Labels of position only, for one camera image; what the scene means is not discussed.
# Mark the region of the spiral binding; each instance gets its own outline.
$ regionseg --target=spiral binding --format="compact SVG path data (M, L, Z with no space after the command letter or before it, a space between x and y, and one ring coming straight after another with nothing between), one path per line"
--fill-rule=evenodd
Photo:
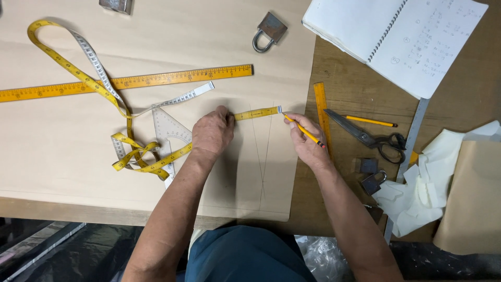
M400 14L400 11L402 11L402 8L404 8L405 3L407 3L407 0L403 0L402 4L400 4L400 7L398 8L397 12L395 13L395 16L393 17L393 19L391 20L391 22L388 24L388 27L386 28L386 30L383 33L383 36L381 36L381 39L379 40L379 42L377 43L376 47L372 50L371 55L367 59L368 62L370 62L372 60L372 57L374 56L374 54L376 54L377 50L379 49L379 46L381 46L381 43L383 43L383 40L386 38L386 35L388 34L388 32L390 31L391 27L393 26L393 24L397 20L398 15Z

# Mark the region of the notebook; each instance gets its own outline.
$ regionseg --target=notebook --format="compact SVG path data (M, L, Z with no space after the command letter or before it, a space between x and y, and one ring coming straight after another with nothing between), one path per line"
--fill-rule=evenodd
M488 5L472 0L313 0L303 25L416 98L430 98Z

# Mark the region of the pencil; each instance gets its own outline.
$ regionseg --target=pencil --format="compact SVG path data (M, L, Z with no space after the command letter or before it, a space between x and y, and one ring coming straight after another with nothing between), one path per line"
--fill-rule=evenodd
M352 116L352 115L341 115L341 116L346 118L346 119L352 119L352 120L363 121L363 122L368 122L368 123L380 124L380 125L389 126L389 127L397 127L398 126L398 124L396 124L396 123L373 120L373 119L368 119L368 118L363 118L363 117L358 117L358 116Z
M320 142L315 136L313 136L311 133L308 132L304 127L302 127L299 123L288 117L286 114L284 114L285 118L288 119L290 122L295 122L298 125L299 130L301 130L306 136L308 136L311 140L313 140L315 143L320 145L320 147L325 148L325 145Z

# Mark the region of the person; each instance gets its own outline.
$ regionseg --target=person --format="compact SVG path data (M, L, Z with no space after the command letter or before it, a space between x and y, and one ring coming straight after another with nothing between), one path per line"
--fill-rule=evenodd
M318 124L288 116L325 143ZM357 281L403 281L395 258L365 207L336 171L326 149L303 136L291 139L315 174L336 239ZM122 281L175 281L176 267L193 233L207 177L233 139L234 117L224 106L193 127L193 149L155 209L130 257ZM206 231L193 243L186 281L315 281L295 241L268 230L233 226Z

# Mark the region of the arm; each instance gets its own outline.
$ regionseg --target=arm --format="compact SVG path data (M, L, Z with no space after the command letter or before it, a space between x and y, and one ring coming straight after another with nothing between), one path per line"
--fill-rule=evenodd
M123 282L175 281L188 246L207 177L233 139L234 117L224 106L193 127L193 149L155 209L132 252Z
M324 133L318 124L301 114L288 116L325 143ZM339 175L327 150L303 136L294 122L287 119L284 122L291 125L296 152L317 177L339 248L357 281L403 281L381 231Z

